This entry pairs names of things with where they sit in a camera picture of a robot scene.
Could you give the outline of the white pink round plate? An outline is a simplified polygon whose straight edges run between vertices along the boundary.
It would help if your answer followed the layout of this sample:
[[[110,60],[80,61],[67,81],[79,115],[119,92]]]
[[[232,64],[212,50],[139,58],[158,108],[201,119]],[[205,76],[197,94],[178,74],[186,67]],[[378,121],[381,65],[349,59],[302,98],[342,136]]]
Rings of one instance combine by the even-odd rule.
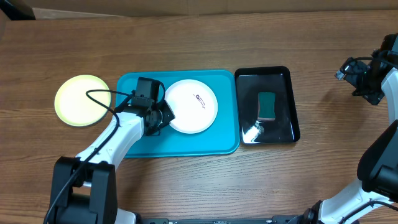
[[[196,134],[208,129],[218,113],[215,94],[203,82],[193,79],[180,80],[165,92],[175,118],[170,125],[184,134]]]

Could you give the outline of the yellow-green round plate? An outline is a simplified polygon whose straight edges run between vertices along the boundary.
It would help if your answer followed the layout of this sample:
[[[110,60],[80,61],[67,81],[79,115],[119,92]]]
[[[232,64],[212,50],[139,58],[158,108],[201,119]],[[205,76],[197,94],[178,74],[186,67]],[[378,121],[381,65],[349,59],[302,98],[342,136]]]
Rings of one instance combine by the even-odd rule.
[[[93,75],[78,75],[67,80],[57,91],[54,108],[66,124],[84,127],[97,123],[111,104],[109,87]]]

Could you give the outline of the green scrubbing sponge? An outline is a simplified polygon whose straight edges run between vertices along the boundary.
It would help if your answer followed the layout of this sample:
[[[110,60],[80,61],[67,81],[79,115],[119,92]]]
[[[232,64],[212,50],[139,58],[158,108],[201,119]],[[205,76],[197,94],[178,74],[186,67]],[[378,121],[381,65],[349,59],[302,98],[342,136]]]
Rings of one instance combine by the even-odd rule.
[[[275,120],[275,94],[272,92],[259,92],[257,118],[260,121]]]

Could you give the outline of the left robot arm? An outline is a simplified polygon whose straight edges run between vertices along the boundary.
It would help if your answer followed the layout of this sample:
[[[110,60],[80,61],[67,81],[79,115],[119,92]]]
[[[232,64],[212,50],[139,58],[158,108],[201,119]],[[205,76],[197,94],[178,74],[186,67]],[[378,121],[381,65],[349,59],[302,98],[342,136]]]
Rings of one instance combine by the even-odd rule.
[[[135,213],[118,207],[116,169],[134,143],[159,134],[175,116],[164,100],[119,109],[92,145],[55,163],[45,223],[137,222]]]

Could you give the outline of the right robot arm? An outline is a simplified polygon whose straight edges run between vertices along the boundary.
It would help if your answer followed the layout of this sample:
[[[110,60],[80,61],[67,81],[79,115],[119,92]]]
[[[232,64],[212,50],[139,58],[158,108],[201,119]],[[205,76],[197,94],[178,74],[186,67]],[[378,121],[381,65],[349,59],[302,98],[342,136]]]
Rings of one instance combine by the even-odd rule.
[[[317,202],[291,223],[350,224],[379,207],[397,202],[397,49],[379,49],[368,58],[348,58],[335,77],[355,86],[355,95],[379,103],[385,97],[389,127],[365,151],[357,177],[334,197]]]

